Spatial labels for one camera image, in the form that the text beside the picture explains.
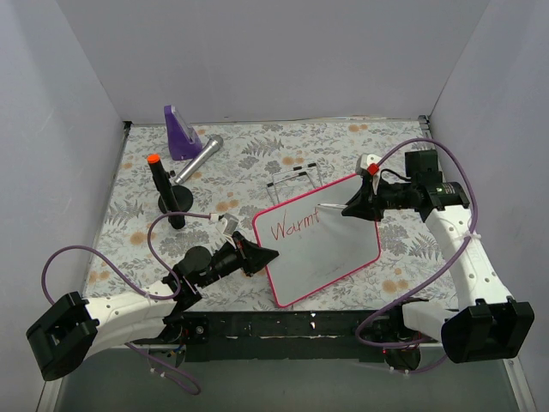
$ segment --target white wall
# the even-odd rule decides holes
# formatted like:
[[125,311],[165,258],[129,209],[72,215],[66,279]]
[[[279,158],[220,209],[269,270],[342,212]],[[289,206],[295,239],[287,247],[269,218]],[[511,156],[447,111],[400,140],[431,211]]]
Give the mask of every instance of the white wall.
[[472,180],[494,267],[534,307],[520,357],[540,411],[549,410],[548,21],[546,0],[492,0],[431,117]]
[[[54,0],[0,2],[0,403],[33,411],[43,380],[25,338],[49,306],[40,272],[91,245],[122,123]],[[88,256],[52,265],[54,296],[81,287]]]
[[488,0],[57,0],[118,114],[430,113]]

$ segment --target red border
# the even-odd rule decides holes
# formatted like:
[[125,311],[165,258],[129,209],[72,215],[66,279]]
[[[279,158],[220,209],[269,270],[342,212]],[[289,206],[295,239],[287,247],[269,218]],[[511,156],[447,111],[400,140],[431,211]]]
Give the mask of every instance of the red border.
[[[347,179],[350,179],[350,178],[353,178],[356,176],[356,173],[353,173],[353,174],[350,174],[349,176],[346,176],[345,178],[341,178],[341,179],[337,179],[335,182],[332,182],[332,183],[328,183],[327,185],[324,185],[324,186],[321,186],[321,187],[317,187],[316,189],[312,190],[312,191],[308,191],[306,193],[304,193],[303,195],[299,195],[297,197],[294,197],[293,199],[290,199],[290,200],[286,200],[285,202],[282,202],[282,203],[279,203],[271,208],[268,208],[268,209],[265,209],[265,210],[262,210],[261,212],[259,212],[257,215],[254,216],[254,218],[252,219],[251,221],[251,225],[253,226],[254,228],[254,234],[256,235],[256,239],[257,239],[257,244],[261,246],[261,240],[259,239],[259,233],[257,233],[257,229],[256,229],[256,219],[261,216],[261,215],[264,215],[268,212],[270,212],[271,210],[275,210],[275,209],[278,209],[279,207],[281,206],[284,206],[285,204],[288,204],[288,203],[291,203],[291,202],[295,202],[296,200],[299,200],[300,198],[302,197],[306,197],[306,196],[309,196],[309,195],[312,195],[313,193],[316,193],[318,191],[321,191],[323,189],[326,189],[327,187],[330,187],[332,185],[337,185],[338,183],[344,181],[344,180],[347,180]],[[371,262],[368,262],[366,264],[363,264],[362,266],[359,266],[357,269],[355,270],[351,270],[349,273],[346,273],[345,275],[341,276],[341,277],[338,277],[337,279],[333,280],[332,282],[330,283],[327,283],[325,284],[324,286],[318,288],[317,290],[313,290],[312,292],[310,292],[309,294],[306,294],[305,296],[302,296],[301,298],[299,299],[296,299],[295,301],[291,302],[291,303],[288,303],[287,305],[281,305],[280,302],[278,301],[278,297],[276,296],[276,291],[275,291],[275,286],[273,285],[273,280],[271,279],[271,274],[270,272],[268,271],[268,266],[265,267],[265,270],[267,271],[267,276],[268,276],[268,282],[270,283],[271,285],[271,290],[273,291],[273,296],[274,296],[274,301],[276,302],[276,305],[278,307],[289,307],[290,305],[293,305],[294,303],[296,302],[299,302],[300,300],[303,300],[309,296],[311,296],[312,294],[315,294],[316,292],[318,292],[319,290],[321,289],[324,289],[326,288],[327,286],[331,285],[332,283],[336,283],[337,281],[340,281],[341,279],[343,279],[345,276],[349,276],[349,275],[352,275],[354,272],[358,271],[358,270],[361,270],[363,268],[365,268],[366,266],[368,266],[369,264],[373,264],[374,262],[376,262],[380,257],[381,257],[381,241],[379,240],[379,230],[377,229],[377,222],[376,223],[376,236],[377,236],[377,249],[379,250],[379,253],[377,254],[377,257],[372,260]]]

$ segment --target floral tablecloth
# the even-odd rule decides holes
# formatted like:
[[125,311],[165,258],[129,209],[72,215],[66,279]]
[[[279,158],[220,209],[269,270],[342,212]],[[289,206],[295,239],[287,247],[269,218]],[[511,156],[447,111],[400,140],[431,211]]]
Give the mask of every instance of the floral tablecloth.
[[[219,135],[225,145],[185,183],[195,199],[190,211],[237,215],[241,219],[239,230],[254,241],[251,219],[272,205],[265,188],[271,173],[315,161],[323,182],[328,183],[352,173],[363,153],[383,155],[398,142],[421,137],[419,123],[415,121],[220,124],[195,128],[203,142]],[[142,287],[166,275],[151,255],[146,239],[150,223],[160,214],[158,192],[146,161],[152,153],[160,154],[166,170],[178,172],[184,166],[184,162],[170,158],[166,127],[132,127],[97,244],[100,251]],[[389,159],[387,167],[403,173],[403,152]],[[288,182],[294,191],[296,184]],[[307,189],[298,187],[302,192]],[[382,255],[377,262],[288,309],[379,308],[443,265],[435,239],[414,212],[388,211],[385,216],[379,225]],[[204,245],[213,251],[222,243],[214,224],[202,219],[188,218],[181,231],[172,229],[164,220],[154,230],[154,247],[170,265],[178,262],[193,245]],[[85,295],[98,297],[124,290],[129,290],[125,283],[95,258]],[[252,278],[233,273],[204,288],[202,295],[204,299],[191,311],[279,310],[264,271]],[[446,307],[457,307],[449,274],[419,296],[437,300]]]

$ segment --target purple object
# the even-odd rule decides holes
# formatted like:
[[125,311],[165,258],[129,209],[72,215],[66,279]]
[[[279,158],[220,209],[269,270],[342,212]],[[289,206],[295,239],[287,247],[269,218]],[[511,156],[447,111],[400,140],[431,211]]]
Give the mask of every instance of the purple object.
[[192,127],[187,126],[175,106],[164,106],[168,130],[168,148],[175,161],[194,159],[202,151],[202,142]]

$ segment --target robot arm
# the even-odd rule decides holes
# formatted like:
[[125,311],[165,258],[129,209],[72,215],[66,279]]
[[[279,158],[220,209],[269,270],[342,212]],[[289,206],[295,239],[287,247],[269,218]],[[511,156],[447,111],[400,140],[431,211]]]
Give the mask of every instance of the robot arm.
[[492,267],[476,233],[469,233],[472,213],[468,198],[456,182],[443,182],[436,150],[406,153],[406,183],[389,184],[379,176],[379,158],[363,155],[357,174],[359,192],[342,215],[381,221],[386,209],[414,209],[429,227],[449,261],[471,239],[449,269],[459,312],[414,301],[403,304],[404,325],[440,341],[455,363],[515,357],[534,321],[527,302],[516,302]]
[[[185,253],[173,267],[181,291],[172,300],[155,300],[135,292],[86,300],[77,292],[66,294],[27,331],[42,377],[62,378],[87,357],[127,342],[156,337],[170,342],[170,336],[180,336],[187,326],[181,312],[202,298],[196,287],[205,288],[238,269],[251,276],[278,255],[234,232],[214,255],[202,246]],[[168,275],[145,290],[153,296],[169,296],[177,287],[174,277]],[[196,333],[192,328],[187,337],[192,339]]]

